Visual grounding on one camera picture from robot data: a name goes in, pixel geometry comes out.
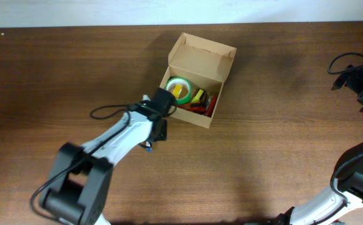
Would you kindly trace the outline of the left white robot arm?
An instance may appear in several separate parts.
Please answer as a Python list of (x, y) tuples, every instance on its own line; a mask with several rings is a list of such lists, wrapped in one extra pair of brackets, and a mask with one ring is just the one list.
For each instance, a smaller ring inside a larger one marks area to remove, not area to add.
[(153, 98), (120, 105), (118, 122), (80, 146), (64, 144), (48, 180), (32, 195), (46, 218), (60, 224), (108, 224), (103, 216), (114, 166), (135, 146), (148, 151), (167, 138), (166, 118), (175, 112), (176, 99), (158, 88)]

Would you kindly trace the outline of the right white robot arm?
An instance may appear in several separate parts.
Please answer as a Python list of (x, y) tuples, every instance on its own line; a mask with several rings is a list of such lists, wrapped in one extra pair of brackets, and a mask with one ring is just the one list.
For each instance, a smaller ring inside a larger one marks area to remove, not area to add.
[[(363, 65), (339, 72), (333, 90), (347, 86), (357, 94), (363, 112)], [(343, 215), (363, 208), (363, 142), (338, 159), (330, 183), (316, 197), (292, 207), (268, 224), (340, 224)]]

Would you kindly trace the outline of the red black stapler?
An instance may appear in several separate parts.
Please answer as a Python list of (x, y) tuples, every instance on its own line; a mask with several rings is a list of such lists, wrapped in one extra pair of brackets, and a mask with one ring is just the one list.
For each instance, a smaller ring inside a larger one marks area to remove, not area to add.
[(207, 105), (206, 112), (204, 114), (205, 116), (207, 116), (207, 117), (212, 116), (212, 113), (213, 113), (214, 107), (216, 105), (216, 102), (217, 102), (217, 95), (211, 96), (210, 101), (208, 102), (208, 105)]

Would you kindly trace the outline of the small yellow tape roll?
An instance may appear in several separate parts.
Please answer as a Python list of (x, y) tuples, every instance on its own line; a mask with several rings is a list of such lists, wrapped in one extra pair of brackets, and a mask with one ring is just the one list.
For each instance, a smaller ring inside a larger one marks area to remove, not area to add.
[(172, 90), (172, 94), (174, 95), (174, 97), (176, 98), (176, 99), (178, 99), (179, 98), (179, 96), (181, 95), (181, 93), (182, 93), (182, 90), (183, 90), (183, 86), (182, 86), (182, 84), (176, 84), (175, 86), (174, 86), (174, 89)]

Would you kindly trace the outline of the green tape roll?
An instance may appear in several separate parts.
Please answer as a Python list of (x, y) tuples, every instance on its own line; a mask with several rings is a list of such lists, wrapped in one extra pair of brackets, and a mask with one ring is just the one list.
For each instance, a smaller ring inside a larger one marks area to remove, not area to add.
[(182, 84), (183, 86), (181, 95), (179, 96), (178, 99), (176, 99), (176, 104), (181, 105), (188, 103), (191, 100), (191, 94), (192, 94), (192, 86), (190, 82), (183, 77), (173, 77), (167, 81), (165, 85), (165, 90), (169, 91), (172, 94), (172, 90), (174, 89), (174, 86), (176, 84)]

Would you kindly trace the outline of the yellow highlighter pen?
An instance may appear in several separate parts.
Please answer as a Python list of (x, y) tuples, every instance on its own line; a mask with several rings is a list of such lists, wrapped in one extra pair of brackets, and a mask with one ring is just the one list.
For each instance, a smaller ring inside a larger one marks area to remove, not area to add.
[(201, 102), (201, 98), (204, 96), (205, 91), (203, 89), (198, 89), (195, 93), (193, 98), (191, 99), (191, 104), (194, 103), (200, 103)]

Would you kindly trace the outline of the orange utility knife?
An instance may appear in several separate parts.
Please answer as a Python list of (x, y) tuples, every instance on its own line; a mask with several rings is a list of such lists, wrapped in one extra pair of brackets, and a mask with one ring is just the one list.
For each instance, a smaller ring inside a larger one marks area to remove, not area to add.
[(186, 111), (193, 112), (193, 113), (198, 113), (198, 114), (205, 114), (207, 111), (207, 108), (201, 103), (182, 104), (182, 105), (178, 105), (178, 108), (181, 108)]

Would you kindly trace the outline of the brown cardboard box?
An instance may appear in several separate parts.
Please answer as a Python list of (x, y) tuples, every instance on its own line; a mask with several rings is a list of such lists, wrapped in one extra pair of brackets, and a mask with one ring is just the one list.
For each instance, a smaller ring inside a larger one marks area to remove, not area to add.
[[(160, 87), (164, 89), (170, 78), (182, 77), (192, 86), (192, 98), (198, 89), (203, 89), (207, 96), (217, 95), (218, 102), (236, 51), (235, 47), (182, 33), (168, 55), (168, 67)], [(172, 117), (209, 128), (217, 102), (211, 117), (181, 108), (177, 109)]]

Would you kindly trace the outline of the blue white marker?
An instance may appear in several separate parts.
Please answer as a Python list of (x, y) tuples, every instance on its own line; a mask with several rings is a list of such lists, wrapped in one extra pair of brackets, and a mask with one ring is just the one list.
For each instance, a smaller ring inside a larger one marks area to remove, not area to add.
[(146, 150), (147, 150), (147, 152), (152, 151), (152, 142), (150, 142), (150, 141), (146, 142)]

